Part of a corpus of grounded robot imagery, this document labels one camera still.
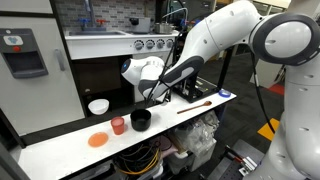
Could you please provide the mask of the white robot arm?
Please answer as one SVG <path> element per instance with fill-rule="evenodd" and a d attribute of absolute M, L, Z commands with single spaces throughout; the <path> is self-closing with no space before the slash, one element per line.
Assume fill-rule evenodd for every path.
<path fill-rule="evenodd" d="M 168 68 L 149 56 L 128 59 L 122 76 L 147 99 L 200 72 L 215 54 L 235 45 L 250 48 L 255 62 L 285 67 L 284 108 L 268 151 L 246 180 L 320 180 L 320 30 L 305 13 L 261 15 L 249 0 L 213 12 L 186 35 Z"/>

